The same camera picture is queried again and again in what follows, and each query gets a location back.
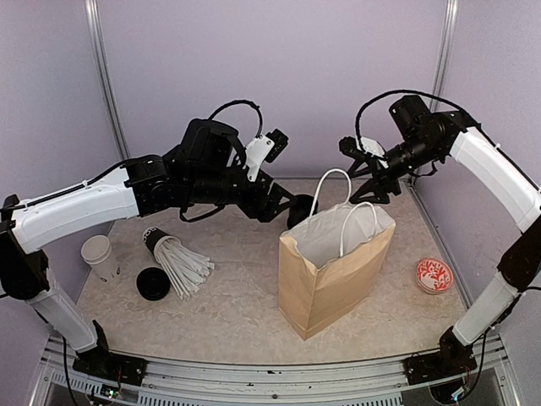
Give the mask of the brown paper bag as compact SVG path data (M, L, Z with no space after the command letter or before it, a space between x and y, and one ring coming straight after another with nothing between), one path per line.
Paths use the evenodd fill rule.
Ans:
M380 206L344 200L317 211L318 197L301 203L305 218L279 238L278 307L303 340L369 296L396 229Z

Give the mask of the bundle of white straws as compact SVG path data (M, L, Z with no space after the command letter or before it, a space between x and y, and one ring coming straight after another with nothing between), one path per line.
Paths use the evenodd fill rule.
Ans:
M181 300L188 300L206 282L215 264L210 257L198 254L181 244L173 236L158 240L153 256L170 279L174 291Z

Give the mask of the black cup holding straws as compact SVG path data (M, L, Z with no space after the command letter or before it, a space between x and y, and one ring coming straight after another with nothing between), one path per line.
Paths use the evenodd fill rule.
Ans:
M156 249L159 248L164 241L168 240L176 240L176 238L160 228L151 227L143 232L143 243L153 256L156 255Z

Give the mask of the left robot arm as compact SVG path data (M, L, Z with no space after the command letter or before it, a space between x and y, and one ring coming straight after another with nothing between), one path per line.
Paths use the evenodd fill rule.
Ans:
M235 205L249 218L269 222L294 196L261 170L287 146L280 131L247 145L235 128L212 119L192 120L179 145L163 156L120 162L97 177L33 200L10 195L1 210L1 285L31 305L100 376L118 368L102 328L83 319L53 281L44 247L106 222L146 217L169 208L181 214L197 204L217 210Z

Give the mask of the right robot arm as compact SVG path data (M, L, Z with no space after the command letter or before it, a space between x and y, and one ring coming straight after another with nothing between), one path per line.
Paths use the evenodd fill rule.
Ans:
M365 111L388 96L397 96L389 114L401 143L385 149L362 134ZM339 142L339 151L352 159L351 178L366 181L350 202L387 204L402 190L400 178L418 178L418 169L452 159L468 171L513 221L518 238L501 256L495 275L466 313L440 337L433 369L448 376L462 365L473 344L512 311L540 273L540 187L464 108L440 96L416 90L386 91L365 102L354 119L354 134Z

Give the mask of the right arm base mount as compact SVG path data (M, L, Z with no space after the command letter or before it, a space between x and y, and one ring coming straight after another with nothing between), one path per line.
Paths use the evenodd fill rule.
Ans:
M457 376L467 370L475 370L477 362L472 355L463 359L444 359L440 351L426 354L414 354L402 361L409 385L437 381L450 376Z

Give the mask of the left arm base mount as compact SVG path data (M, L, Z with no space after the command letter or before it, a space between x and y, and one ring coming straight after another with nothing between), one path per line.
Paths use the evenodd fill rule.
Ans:
M145 359L138 357L116 353L93 354L90 351L77 355L73 369L88 376L140 387L147 365Z

